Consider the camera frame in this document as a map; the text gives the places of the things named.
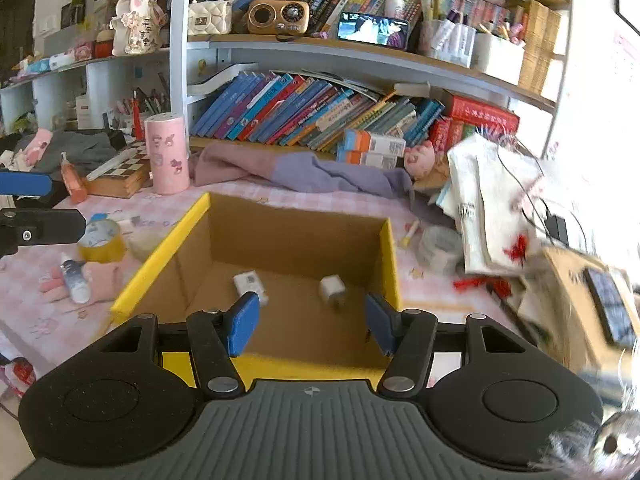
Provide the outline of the small white red box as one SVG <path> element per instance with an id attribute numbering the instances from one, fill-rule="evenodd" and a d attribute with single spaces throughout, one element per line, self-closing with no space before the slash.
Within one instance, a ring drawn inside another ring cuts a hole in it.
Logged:
<path id="1" fill-rule="evenodd" d="M 258 296 L 259 303 L 262 307 L 268 304 L 269 297 L 256 271 L 235 274 L 232 282 L 239 297 L 242 297 L 247 292 L 254 292 Z"/>

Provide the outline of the yellow tape roll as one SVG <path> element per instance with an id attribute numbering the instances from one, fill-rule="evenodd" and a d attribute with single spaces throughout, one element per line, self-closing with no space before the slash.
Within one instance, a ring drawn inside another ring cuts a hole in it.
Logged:
<path id="1" fill-rule="evenodd" d="M 119 262 L 126 254 L 122 230 L 118 223 L 111 219 L 90 221 L 77 246 L 81 259 L 91 262 Z"/>

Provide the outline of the blue white spray bottle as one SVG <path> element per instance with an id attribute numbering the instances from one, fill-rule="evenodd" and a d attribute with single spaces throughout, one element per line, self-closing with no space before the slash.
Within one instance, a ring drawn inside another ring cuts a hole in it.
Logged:
<path id="1" fill-rule="evenodd" d="M 85 275 L 82 273 L 82 262 L 78 262 L 69 255 L 62 254 L 60 271 L 68 296 L 74 304 L 88 304 L 91 299 L 91 288 Z"/>

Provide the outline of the small white wall charger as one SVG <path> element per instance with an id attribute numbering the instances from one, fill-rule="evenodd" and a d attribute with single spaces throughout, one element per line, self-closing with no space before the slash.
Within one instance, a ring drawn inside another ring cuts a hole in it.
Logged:
<path id="1" fill-rule="evenodd" d="M 328 275 L 319 282 L 320 299 L 332 308 L 341 307 L 346 299 L 346 286 L 337 275 Z"/>

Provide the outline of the pink glove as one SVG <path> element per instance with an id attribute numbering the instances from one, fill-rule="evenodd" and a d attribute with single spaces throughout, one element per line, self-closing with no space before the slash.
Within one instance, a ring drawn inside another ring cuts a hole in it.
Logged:
<path id="1" fill-rule="evenodd" d="M 35 166 L 35 164 L 43 158 L 44 153 L 51 143 L 52 136 L 53 132 L 50 130 L 43 128 L 37 130 L 23 152 L 25 162 L 29 167 Z"/>
<path id="2" fill-rule="evenodd" d="M 117 263 L 67 260 L 50 270 L 39 284 L 39 291 L 48 301 L 69 299 L 78 306 L 90 306 L 114 300 L 123 284 L 124 276 Z"/>

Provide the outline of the beige soap block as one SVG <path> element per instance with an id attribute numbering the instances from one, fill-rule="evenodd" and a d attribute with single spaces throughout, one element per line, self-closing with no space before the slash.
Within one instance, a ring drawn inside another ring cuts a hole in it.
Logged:
<path id="1" fill-rule="evenodd" d="M 125 236 L 131 255 L 140 262 L 148 260 L 154 250 L 165 239 L 167 231 L 152 226 L 142 226 Z"/>

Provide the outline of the pink glove on clothes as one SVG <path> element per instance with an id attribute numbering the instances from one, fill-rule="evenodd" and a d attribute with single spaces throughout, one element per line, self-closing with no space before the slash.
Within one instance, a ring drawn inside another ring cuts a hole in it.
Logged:
<path id="1" fill-rule="evenodd" d="M 43 158 L 44 153 L 51 143 L 52 136 L 53 132 L 50 130 L 43 128 L 37 130 L 23 152 L 25 162 L 29 167 L 35 166 L 35 164 Z"/>

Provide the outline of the pink liquid pump bottle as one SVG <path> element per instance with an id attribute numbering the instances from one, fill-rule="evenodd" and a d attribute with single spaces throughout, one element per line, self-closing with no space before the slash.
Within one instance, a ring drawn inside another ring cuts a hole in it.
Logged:
<path id="1" fill-rule="evenodd" d="M 88 191 L 81 180 L 75 166 L 68 160 L 65 152 L 61 153 L 61 177 L 73 205 L 83 203 L 88 198 Z"/>

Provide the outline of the grey clothing pile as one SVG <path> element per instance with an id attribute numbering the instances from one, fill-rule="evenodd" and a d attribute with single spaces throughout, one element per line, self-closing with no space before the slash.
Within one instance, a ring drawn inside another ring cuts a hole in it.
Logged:
<path id="1" fill-rule="evenodd" d="M 33 167 L 29 167 L 24 159 L 24 149 L 35 133 L 22 136 L 15 145 L 11 163 L 8 168 L 20 171 L 35 171 L 48 174 L 60 180 L 61 153 L 67 154 L 68 160 L 75 166 L 78 174 L 85 176 L 104 162 L 112 159 L 117 151 L 112 147 L 106 132 L 83 134 L 80 132 L 54 132 L 50 145 L 43 158 Z"/>

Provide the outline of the pink checked tablecloth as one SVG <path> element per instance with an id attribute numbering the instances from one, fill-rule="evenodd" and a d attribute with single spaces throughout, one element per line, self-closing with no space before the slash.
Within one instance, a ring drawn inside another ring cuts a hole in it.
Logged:
<path id="1" fill-rule="evenodd" d="M 465 290 L 454 287 L 454 274 L 437 274 L 420 266 L 416 248 L 398 245 L 406 229 L 416 220 L 416 206 L 408 200 L 378 197 L 366 193 L 297 193 L 250 181 L 219 183 L 189 188 L 175 195 L 161 196 L 146 188 L 128 200 L 90 197 L 79 206 L 85 217 L 108 214 L 116 219 L 139 218 L 142 226 L 165 229 L 165 239 L 145 262 L 126 255 L 119 263 L 125 282 L 142 281 L 137 273 L 162 270 L 183 236 L 174 234 L 181 220 L 189 220 L 204 207 L 209 193 L 252 200 L 272 208 L 336 212 L 348 218 L 372 217 L 388 223 L 387 255 L 393 265 L 385 272 L 393 282 L 393 303 L 401 309 L 435 313 L 445 322 L 461 322 L 473 312 L 485 313 L 507 328 L 514 323 L 485 286 Z M 7 358 L 22 356 L 38 374 L 47 373 L 106 333 L 119 321 L 110 302 L 81 307 L 68 300 L 48 301 L 39 284 L 58 265 L 62 254 L 77 256 L 76 245 L 29 246 L 1 260 L 1 353 Z"/>

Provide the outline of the white grey tape roll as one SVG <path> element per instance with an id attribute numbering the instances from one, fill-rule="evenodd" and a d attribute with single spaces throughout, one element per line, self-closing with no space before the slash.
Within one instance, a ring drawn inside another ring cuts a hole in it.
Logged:
<path id="1" fill-rule="evenodd" d="M 443 226 L 428 226 L 423 230 L 416 258 L 421 266 L 438 274 L 451 274 L 463 258 L 461 235 Z"/>

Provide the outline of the white pen with cap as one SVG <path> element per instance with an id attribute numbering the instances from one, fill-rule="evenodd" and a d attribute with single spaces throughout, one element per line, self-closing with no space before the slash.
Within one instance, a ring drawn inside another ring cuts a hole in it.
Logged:
<path id="1" fill-rule="evenodd" d="M 410 226 L 406 229 L 403 237 L 398 242 L 398 245 L 402 248 L 407 248 L 411 243 L 412 238 L 416 235 L 416 231 L 420 228 L 420 221 L 414 220 Z"/>

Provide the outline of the yellow cardboard box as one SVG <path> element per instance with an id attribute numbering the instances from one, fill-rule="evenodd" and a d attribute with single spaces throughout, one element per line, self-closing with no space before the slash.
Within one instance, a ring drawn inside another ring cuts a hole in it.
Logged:
<path id="1" fill-rule="evenodd" d="M 233 360 L 244 382 L 377 384 L 388 359 L 367 328 L 366 297 L 401 306 L 392 222 L 205 193 L 122 290 L 111 324 L 227 312 L 244 292 L 254 294 L 250 312 L 259 316 Z"/>

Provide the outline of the wooden chess board box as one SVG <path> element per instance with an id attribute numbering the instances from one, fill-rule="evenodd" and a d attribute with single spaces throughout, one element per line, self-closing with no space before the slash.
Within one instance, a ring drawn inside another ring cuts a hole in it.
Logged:
<path id="1" fill-rule="evenodd" d="M 118 164 L 94 180 L 85 180 L 89 195 L 130 198 L 150 180 L 150 161 L 143 141 L 132 142 L 111 159 Z"/>

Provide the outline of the pink cylindrical sticker container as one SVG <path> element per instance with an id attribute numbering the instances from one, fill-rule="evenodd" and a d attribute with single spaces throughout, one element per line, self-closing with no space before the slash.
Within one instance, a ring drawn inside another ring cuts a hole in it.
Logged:
<path id="1" fill-rule="evenodd" d="M 162 113 L 145 119 L 145 146 L 154 192 L 174 195 L 190 186 L 189 144 L 181 115 Z"/>

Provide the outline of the pink purple cloth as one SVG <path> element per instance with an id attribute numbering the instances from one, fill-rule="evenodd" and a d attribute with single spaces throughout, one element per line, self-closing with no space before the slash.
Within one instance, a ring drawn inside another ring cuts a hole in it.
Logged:
<path id="1" fill-rule="evenodd" d="M 287 152 L 220 141 L 203 148 L 190 161 L 196 186 L 234 180 L 262 181 L 299 193 L 366 193 L 384 198 L 412 192 L 406 170 L 381 170 L 322 159 L 311 152 Z"/>

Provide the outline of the pink plush pig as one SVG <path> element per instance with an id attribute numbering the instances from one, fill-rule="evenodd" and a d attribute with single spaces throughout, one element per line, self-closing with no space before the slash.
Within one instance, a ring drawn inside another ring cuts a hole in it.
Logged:
<path id="1" fill-rule="evenodd" d="M 412 180 L 422 180 L 433 170 L 435 159 L 434 146 L 431 141 L 426 141 L 405 149 L 404 168 Z"/>

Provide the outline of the orange white carton lower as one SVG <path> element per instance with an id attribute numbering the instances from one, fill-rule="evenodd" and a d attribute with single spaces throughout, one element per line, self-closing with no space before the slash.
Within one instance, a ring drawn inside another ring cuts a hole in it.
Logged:
<path id="1" fill-rule="evenodd" d="M 336 160 L 345 164 L 373 167 L 379 170 L 391 170 L 397 164 L 396 156 L 345 150 L 337 151 Z"/>

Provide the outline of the orange white carton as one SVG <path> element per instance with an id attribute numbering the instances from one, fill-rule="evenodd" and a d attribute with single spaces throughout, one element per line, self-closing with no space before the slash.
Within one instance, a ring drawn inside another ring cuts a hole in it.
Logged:
<path id="1" fill-rule="evenodd" d="M 345 150 L 337 151 L 336 160 L 345 164 L 373 167 L 379 170 L 391 170 L 397 164 L 396 156 Z"/>
<path id="2" fill-rule="evenodd" d="M 397 136 L 348 129 L 343 134 L 342 148 L 345 151 L 402 157 L 405 153 L 406 141 Z"/>

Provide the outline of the white ceramic floral figurine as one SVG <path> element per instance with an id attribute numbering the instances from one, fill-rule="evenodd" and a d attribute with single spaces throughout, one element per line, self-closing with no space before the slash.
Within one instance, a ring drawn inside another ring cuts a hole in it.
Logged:
<path id="1" fill-rule="evenodd" d="M 114 32 L 112 55 L 142 55 L 157 51 L 167 15 L 157 0 L 118 0 L 110 21 Z"/>

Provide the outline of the orange white carton upper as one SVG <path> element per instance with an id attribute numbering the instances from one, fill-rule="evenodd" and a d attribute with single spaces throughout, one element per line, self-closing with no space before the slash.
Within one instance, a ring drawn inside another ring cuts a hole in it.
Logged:
<path id="1" fill-rule="evenodd" d="M 406 141 L 397 136 L 348 129 L 343 134 L 342 148 L 345 151 L 402 157 L 405 153 Z"/>

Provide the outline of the cream quilted handbag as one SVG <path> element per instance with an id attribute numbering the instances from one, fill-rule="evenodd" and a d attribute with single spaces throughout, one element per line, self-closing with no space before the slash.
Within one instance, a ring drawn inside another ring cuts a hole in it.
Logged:
<path id="1" fill-rule="evenodd" d="M 228 35 L 232 6 L 228 0 L 192 0 L 188 11 L 188 36 Z"/>

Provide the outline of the white bookshelf unit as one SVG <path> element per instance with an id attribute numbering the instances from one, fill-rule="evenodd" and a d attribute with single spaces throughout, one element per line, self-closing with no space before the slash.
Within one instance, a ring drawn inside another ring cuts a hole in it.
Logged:
<path id="1" fill-rule="evenodd" d="M 191 1 L 157 0 L 157 51 L 114 56 L 118 0 L 1 0 L 2 131 L 174 112 L 196 145 L 332 153 L 344 130 L 380 120 L 418 143 L 461 98 L 482 102 L 473 122 L 515 133 L 526 106 L 556 113 L 544 85 L 568 0 L 296 0 L 310 7 L 304 36 L 250 34 L 254 0 L 228 0 L 230 34 L 188 36 Z M 407 49 L 339 40 L 343 12 L 406 21 Z"/>

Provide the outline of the digital photo display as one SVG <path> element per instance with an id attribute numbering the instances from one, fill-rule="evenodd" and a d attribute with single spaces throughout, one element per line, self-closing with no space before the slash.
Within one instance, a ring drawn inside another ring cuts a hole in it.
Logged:
<path id="1" fill-rule="evenodd" d="M 400 18 L 343 12 L 338 21 L 336 36 L 343 41 L 405 51 L 408 46 L 409 24 Z"/>

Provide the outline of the gold retro radio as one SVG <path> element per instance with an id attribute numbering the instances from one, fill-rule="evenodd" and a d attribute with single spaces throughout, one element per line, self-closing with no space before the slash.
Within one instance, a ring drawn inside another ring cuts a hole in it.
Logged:
<path id="1" fill-rule="evenodd" d="M 296 0 L 254 0 L 247 12 L 247 29 L 254 35 L 304 36 L 309 26 L 308 3 Z"/>

